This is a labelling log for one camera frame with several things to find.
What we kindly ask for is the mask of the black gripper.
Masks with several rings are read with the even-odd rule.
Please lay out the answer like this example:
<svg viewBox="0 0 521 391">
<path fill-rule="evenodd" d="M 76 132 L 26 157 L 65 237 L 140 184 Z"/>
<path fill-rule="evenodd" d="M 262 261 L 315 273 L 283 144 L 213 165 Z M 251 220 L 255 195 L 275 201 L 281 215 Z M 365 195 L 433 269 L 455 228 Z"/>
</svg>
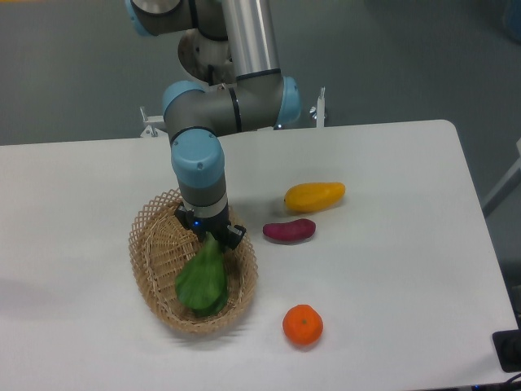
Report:
<svg viewBox="0 0 521 391">
<path fill-rule="evenodd" d="M 196 235 L 200 243 L 206 240 L 207 234 L 210 234 L 224 249 L 236 249 L 247 233 L 247 229 L 243 226 L 229 225 L 228 213 L 219 213 L 213 217 L 197 217 L 193 210 L 178 205 L 174 215 L 184 229 Z"/>
</svg>

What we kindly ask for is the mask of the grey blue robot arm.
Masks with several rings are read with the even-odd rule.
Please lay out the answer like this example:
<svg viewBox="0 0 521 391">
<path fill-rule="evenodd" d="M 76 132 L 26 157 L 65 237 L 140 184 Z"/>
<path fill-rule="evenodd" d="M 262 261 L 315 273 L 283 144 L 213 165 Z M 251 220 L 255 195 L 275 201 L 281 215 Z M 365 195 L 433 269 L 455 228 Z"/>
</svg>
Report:
<svg viewBox="0 0 521 391">
<path fill-rule="evenodd" d="M 229 220 L 225 154 L 219 138 L 286 125 L 300 117 L 300 92 L 282 75 L 269 3 L 266 1 L 128 1 L 143 36 L 196 29 L 205 44 L 226 44 L 234 81 L 205 90 L 177 81 L 162 98 L 173 172 L 182 195 L 175 216 L 200 240 L 207 234 L 236 248 L 246 230 Z"/>
</svg>

